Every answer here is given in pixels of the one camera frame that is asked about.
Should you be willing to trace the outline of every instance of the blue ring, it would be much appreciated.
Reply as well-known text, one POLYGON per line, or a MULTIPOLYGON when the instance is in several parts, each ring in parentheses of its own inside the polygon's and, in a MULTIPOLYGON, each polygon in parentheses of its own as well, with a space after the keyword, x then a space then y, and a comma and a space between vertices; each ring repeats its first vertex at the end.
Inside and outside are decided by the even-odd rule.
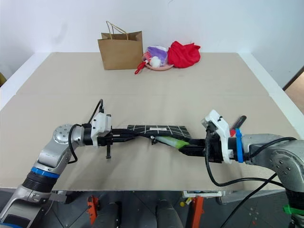
POLYGON ((237 138, 237 161, 243 163, 243 148, 242 148, 242 133, 239 128, 236 128, 236 138, 237 138))
POLYGON ((8 227, 13 227, 13 228, 22 228, 18 225, 15 224, 10 224, 10 223, 0 223, 0 225, 8 226, 8 227))
POLYGON ((31 169, 31 171, 34 172, 34 173, 37 173, 39 175, 46 176, 46 177, 51 177, 51 178, 56 178, 56 179, 58 179, 60 177, 59 174, 44 171, 44 170, 38 169, 37 167, 33 167, 31 169))

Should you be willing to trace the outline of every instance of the black cable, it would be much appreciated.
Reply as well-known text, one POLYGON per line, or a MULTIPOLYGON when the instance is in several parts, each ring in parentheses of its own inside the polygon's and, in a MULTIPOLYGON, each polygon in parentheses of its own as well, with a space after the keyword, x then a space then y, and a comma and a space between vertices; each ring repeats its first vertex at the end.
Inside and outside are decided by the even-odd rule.
POLYGON ((209 164, 211 132, 210 132, 209 129, 207 129, 206 132, 207 132, 207 135, 206 135, 206 140, 205 140, 205 149, 206 149, 205 164, 206 164, 208 175, 209 175, 212 183, 214 183, 216 186, 224 187, 224 186, 235 184, 235 183, 238 183, 238 182, 250 181, 251 180, 251 181, 264 181, 264 182, 267 182, 267 183, 272 183, 272 184, 278 185, 280 187, 284 187, 281 183, 279 183, 277 181, 268 180, 268 179, 264 179, 264 178, 258 178, 258 177, 246 177, 246 178, 240 178, 240 179, 228 181, 228 182, 225 182, 225 183, 217 183, 216 180, 214 179, 213 175, 212 175, 210 164, 209 164))
MULTIPOLYGON (((268 178, 268 180, 272 180, 274 177, 276 177, 277 174, 275 173, 274 175, 272 175, 270 178, 268 178)), ((231 217, 236 213, 236 211, 250 198, 252 197, 254 194, 256 194, 258 191, 260 191, 262 188, 265 187, 265 185, 267 185, 268 182, 264 182, 260 187, 258 187, 256 190, 254 190, 252 193, 248 194, 231 212, 231 214, 228 216, 228 218, 225 220, 225 222, 220 226, 220 228, 223 228, 231 219, 231 217)))
POLYGON ((73 130, 75 127, 77 126, 81 126, 80 124, 74 124, 71 129, 70 129, 70 132, 68 133, 68 147, 71 151, 71 154, 73 155, 74 157, 74 160, 73 161, 69 161, 68 164, 72 164, 72 163, 75 163, 76 161, 78 161, 78 158, 74 152, 74 149, 73 149, 73 146, 72 146, 72 142, 71 142, 71 136, 72 136, 72 133, 73 133, 73 130))
POLYGON ((261 146, 260 148, 258 148, 256 151, 254 151, 249 157, 253 158, 253 157, 257 156, 262 150, 266 149, 267 147, 269 147, 273 144, 282 142, 282 141, 287 141, 287 140, 296 140, 296 138, 294 138, 294 137, 284 137, 284 138, 280 138, 280 139, 276 139, 276 140, 273 140, 271 142, 268 142, 268 143, 264 144, 263 146, 261 146))
POLYGON ((101 100, 99 100, 99 102, 97 103, 96 108, 95 108, 95 110, 93 111, 93 114, 91 115, 89 121, 87 122, 88 124, 91 123, 91 121, 92 121, 92 119, 93 119, 93 117, 94 117, 94 115, 95 115, 95 113, 96 113, 96 111, 97 111, 97 109, 98 109, 100 103, 101 103, 101 100))

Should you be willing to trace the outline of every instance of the beige tabletop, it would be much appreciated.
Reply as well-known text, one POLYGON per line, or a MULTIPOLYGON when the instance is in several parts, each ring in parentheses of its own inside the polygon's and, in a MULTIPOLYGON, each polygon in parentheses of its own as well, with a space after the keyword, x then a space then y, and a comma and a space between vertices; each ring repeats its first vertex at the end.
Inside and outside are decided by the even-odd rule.
MULTIPOLYGON (((113 128, 128 124, 184 125, 204 138, 200 121, 212 110, 232 124, 247 120, 243 134, 274 133, 298 137, 254 74, 236 53, 203 53, 186 69, 157 72, 145 68, 104 71, 99 53, 52 53, 0 112, 0 187, 15 188, 30 171, 53 130, 85 123, 99 99, 112 115, 113 128)), ((209 180, 204 158, 189 157, 145 138, 106 148, 76 149, 78 162, 58 179, 57 190, 218 190, 209 180)), ((272 171, 239 164, 212 164, 217 181, 269 178, 272 171)), ((253 189, 248 181, 224 189, 253 189)), ((276 189, 271 184, 265 189, 276 189)))

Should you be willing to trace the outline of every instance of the red string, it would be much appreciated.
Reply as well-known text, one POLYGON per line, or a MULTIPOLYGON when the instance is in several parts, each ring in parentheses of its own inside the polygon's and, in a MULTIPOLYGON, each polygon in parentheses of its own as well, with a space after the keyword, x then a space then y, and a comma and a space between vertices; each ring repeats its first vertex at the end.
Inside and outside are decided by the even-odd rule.
POLYGON ((134 74, 138 74, 140 72, 141 69, 144 68, 144 66, 148 63, 147 60, 141 62, 138 66, 137 66, 137 70, 134 72, 134 74))

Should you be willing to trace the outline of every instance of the gray floor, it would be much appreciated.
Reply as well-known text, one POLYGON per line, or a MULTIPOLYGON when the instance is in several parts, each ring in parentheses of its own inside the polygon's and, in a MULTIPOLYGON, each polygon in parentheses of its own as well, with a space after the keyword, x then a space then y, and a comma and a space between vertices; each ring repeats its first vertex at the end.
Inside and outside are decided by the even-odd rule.
MULTIPOLYGON (((87 197, 98 196, 101 206, 109 202, 122 202, 122 228, 156 228, 155 207, 158 200, 167 199, 176 209, 183 225, 186 225, 189 206, 181 207, 184 201, 175 191, 124 191, 124 192, 81 192, 70 204, 54 202, 41 220, 39 228, 90 228, 86 212, 87 197)), ((0 192, 0 209, 11 193, 0 192)), ((205 213, 200 227, 219 228, 238 202, 219 205, 215 198, 205 199, 205 213)), ((285 193, 250 199, 234 215, 227 228, 286 228, 290 217, 282 211, 287 204, 285 193)))

